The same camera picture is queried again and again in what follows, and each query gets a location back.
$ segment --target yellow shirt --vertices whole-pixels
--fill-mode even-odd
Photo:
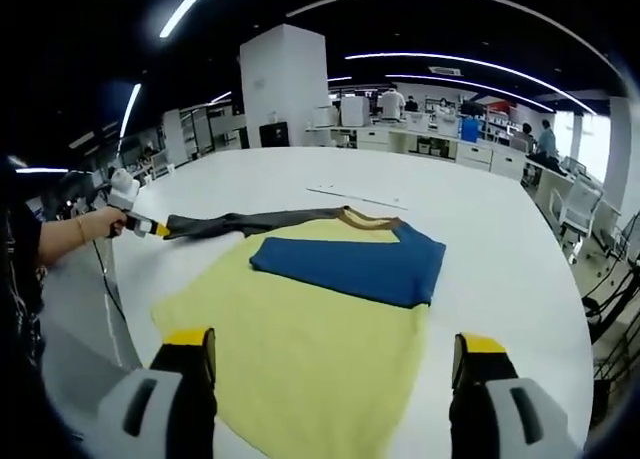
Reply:
[[[391,225],[345,213],[249,237],[153,308],[165,338],[215,328],[220,418],[267,456],[383,456],[413,386],[428,307],[257,272],[249,258],[267,237],[397,242]]]

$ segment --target human arm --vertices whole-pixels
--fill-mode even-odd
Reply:
[[[38,244],[38,262],[51,266],[62,256],[99,237],[108,237],[111,226],[120,235],[127,216],[113,207],[104,207],[67,221],[42,225]]]

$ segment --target window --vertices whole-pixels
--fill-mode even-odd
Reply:
[[[604,182],[609,162],[611,120],[606,116],[585,114],[582,119],[582,136],[578,160],[587,166],[587,172]]]
[[[556,136],[556,149],[560,159],[571,155],[573,142],[573,112],[558,111],[553,122],[553,133]]]

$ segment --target blue sleeve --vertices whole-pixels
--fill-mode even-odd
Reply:
[[[430,304],[445,246],[411,228],[394,233],[401,242],[267,238],[250,262],[258,271],[384,304]]]

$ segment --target gray floor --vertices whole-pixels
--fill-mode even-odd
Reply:
[[[119,301],[108,240],[97,241],[109,289]],[[82,428],[99,400],[140,367],[126,323],[106,294],[93,244],[63,258],[45,279],[41,315],[47,391],[71,427]]]

